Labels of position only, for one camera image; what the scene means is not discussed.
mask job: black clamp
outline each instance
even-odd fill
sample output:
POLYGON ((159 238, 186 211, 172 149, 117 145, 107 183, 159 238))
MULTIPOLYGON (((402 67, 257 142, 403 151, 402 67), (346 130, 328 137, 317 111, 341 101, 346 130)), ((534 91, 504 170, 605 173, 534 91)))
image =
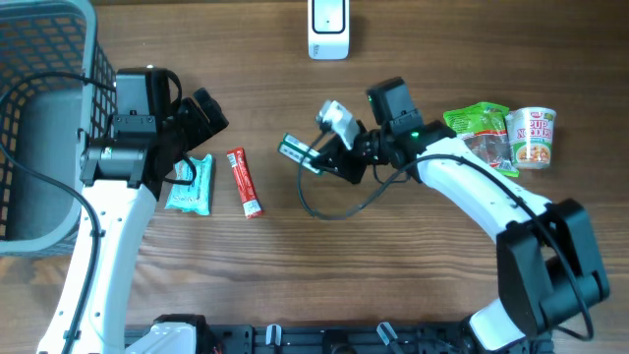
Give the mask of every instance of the black clamp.
POLYGON ((282 346, 282 327, 279 324, 270 324, 266 327, 266 340, 264 344, 277 353, 282 346))
POLYGON ((404 354, 404 351, 397 342, 397 333, 393 330, 393 327, 388 322, 383 322, 375 329, 377 334, 382 339, 384 345, 386 345, 393 354, 404 354))

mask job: plastic basket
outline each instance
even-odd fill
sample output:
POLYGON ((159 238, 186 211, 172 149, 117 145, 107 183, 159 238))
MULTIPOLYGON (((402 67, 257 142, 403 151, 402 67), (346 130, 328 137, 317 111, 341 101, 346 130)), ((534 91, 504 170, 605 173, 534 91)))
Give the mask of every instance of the plastic basket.
MULTIPOLYGON (((96 41, 89 2, 0 2, 0 92, 39 72, 82 74, 112 85, 114 71, 96 41)), ((0 111, 2 142, 16 159, 80 191, 86 134, 103 132, 114 92, 61 78, 23 85, 0 111)), ((81 205, 13 168, 0 153, 0 256, 72 253, 81 205)))

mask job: red wrapper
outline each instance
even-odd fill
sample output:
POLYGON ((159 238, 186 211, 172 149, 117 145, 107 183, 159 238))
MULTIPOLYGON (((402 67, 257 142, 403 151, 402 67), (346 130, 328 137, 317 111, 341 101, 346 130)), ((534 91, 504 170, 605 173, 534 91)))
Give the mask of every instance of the red wrapper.
POLYGON ((262 207, 257 202, 256 188, 254 188, 254 182, 249 173, 249 167, 247 167, 245 150, 242 147, 231 149, 227 151, 227 158, 229 158, 229 163, 232 165, 232 172, 234 172, 234 179, 238 185, 238 192, 240 192, 240 200, 243 202, 245 216, 254 218, 262 215, 262 207))

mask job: green package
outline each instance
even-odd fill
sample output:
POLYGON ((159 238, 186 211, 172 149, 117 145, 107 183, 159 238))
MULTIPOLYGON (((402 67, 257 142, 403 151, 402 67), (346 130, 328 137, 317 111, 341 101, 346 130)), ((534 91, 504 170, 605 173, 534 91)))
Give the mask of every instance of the green package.
POLYGON ((467 147, 481 160, 505 176, 518 177, 511 153, 504 117, 509 108, 480 102, 467 108, 443 113, 443 119, 467 147))

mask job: wood grain surface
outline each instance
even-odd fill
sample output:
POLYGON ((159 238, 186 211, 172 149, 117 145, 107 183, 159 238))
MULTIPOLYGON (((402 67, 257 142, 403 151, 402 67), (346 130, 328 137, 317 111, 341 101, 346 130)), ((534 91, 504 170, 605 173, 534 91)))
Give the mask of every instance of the wood grain surface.
MULTIPOLYGON (((611 283, 592 308, 593 342, 555 335, 558 353, 629 347, 629 22, 626 1, 352 1, 351 50, 316 62, 305 1, 97 7, 100 44, 116 68, 173 70, 184 94, 206 87, 229 128, 192 156, 216 157, 211 216, 163 208, 145 232, 129 325, 167 313, 211 324, 459 321, 497 296, 489 238, 439 193, 394 185, 343 222, 310 218, 284 132, 309 142, 337 99, 375 128, 364 91, 401 76, 427 122, 485 100, 553 108, 552 166, 516 182, 590 213, 611 283), (225 152, 245 148, 264 217, 246 220, 225 152)), ((392 170, 380 167, 385 175, 392 170)), ((307 173, 309 201, 341 211, 360 186, 307 173)), ((32 353, 60 295, 68 257, 0 260, 0 352, 32 353)), ((581 320, 569 323, 583 330, 581 320)))

